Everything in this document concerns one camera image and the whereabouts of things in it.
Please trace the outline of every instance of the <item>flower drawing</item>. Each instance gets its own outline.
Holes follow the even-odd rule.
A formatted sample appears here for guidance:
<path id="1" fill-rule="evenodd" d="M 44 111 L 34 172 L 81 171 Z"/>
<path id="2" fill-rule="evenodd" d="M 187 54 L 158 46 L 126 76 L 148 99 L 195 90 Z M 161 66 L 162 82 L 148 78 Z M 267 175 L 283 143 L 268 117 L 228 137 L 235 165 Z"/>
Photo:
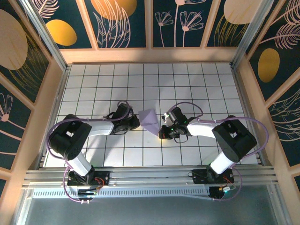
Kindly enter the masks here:
<path id="1" fill-rule="evenodd" d="M 2 122 L 8 122 L 8 123 L 11 123 L 12 125 L 22 129 L 22 130 L 25 130 L 25 128 L 13 123 L 12 121 L 9 120 L 9 115 L 11 113 L 11 109 L 12 109 L 12 106 L 13 106 L 13 97 L 10 96 L 10 95 L 6 95 L 6 98 L 4 97 L 4 94 L 3 93 L 0 93 L 0 123 Z M 12 135 L 12 134 L 9 134 L 3 130 L 0 130 L 0 133 L 6 135 L 6 136 L 9 136 L 11 138 L 14 138 L 16 140 L 21 140 L 20 137 L 17 137 L 15 135 Z"/>
<path id="2" fill-rule="evenodd" d="M 199 4 L 204 2 L 206 2 L 206 0 L 175 0 L 177 7 L 176 7 L 175 23 L 174 23 L 174 47 L 176 47 L 176 25 L 177 25 L 177 15 L 178 15 L 179 6 Z"/>
<path id="3" fill-rule="evenodd" d="M 156 21 L 158 22 L 159 29 L 160 29 L 161 43 L 162 43 L 163 47 L 165 47 L 161 27 L 173 24 L 174 20 L 171 19 L 172 16 L 170 15 L 170 12 L 168 12 L 168 13 L 166 13 L 166 12 L 163 12 L 163 13 L 157 12 L 157 13 L 155 13 L 155 18 L 156 18 Z"/>
<path id="4" fill-rule="evenodd" d="M 201 22 L 202 20 L 201 13 L 202 11 L 198 13 L 190 12 L 188 16 L 186 11 L 180 13 L 180 22 L 183 30 L 182 47 L 184 47 L 185 33 L 187 31 L 199 30 L 204 27 L 204 23 Z"/>

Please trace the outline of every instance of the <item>yellow oval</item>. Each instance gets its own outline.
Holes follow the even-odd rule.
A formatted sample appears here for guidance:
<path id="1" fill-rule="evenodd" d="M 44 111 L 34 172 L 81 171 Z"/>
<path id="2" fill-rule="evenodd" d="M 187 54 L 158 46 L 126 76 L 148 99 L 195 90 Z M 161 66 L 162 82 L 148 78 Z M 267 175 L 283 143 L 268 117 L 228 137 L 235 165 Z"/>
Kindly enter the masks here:
<path id="1" fill-rule="evenodd" d="M 57 44 L 70 46 L 77 41 L 75 30 L 65 21 L 50 20 L 46 27 Z"/>
<path id="2" fill-rule="evenodd" d="M 280 56 L 275 49 L 267 48 L 259 57 L 258 77 L 262 82 L 270 82 L 279 69 Z"/>
<path id="3" fill-rule="evenodd" d="M 91 3 L 101 16 L 109 20 L 116 20 L 118 10 L 116 8 L 115 1 L 119 5 L 120 9 L 123 8 L 125 10 L 128 17 L 135 12 L 137 5 L 136 0 L 91 0 Z"/>
<path id="4" fill-rule="evenodd" d="M 27 38 L 20 23 L 9 13 L 0 9 L 0 65 L 16 70 L 27 58 Z"/>
<path id="5" fill-rule="evenodd" d="M 262 0 L 226 0 L 224 4 L 225 19 L 233 24 L 250 23 L 261 2 Z"/>

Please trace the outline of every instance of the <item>grid floor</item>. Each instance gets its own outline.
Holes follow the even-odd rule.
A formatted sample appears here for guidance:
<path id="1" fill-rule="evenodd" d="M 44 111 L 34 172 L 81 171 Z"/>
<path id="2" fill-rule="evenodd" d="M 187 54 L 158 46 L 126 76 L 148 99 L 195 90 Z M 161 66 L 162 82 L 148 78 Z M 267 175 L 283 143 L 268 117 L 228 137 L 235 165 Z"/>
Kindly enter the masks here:
<path id="1" fill-rule="evenodd" d="M 57 122 L 69 113 L 102 118 L 117 109 L 119 100 L 127 100 L 135 114 L 155 108 L 159 123 L 181 101 L 200 106 L 207 120 L 244 116 L 227 63 L 72 65 Z M 188 118 L 199 113 L 192 105 L 179 107 Z M 125 135 L 90 137 L 82 152 L 94 166 L 207 165 L 220 148 L 213 138 L 193 136 L 179 144 L 139 127 Z M 256 156 L 241 163 L 257 164 Z M 46 155 L 44 167 L 64 166 L 62 160 Z"/>

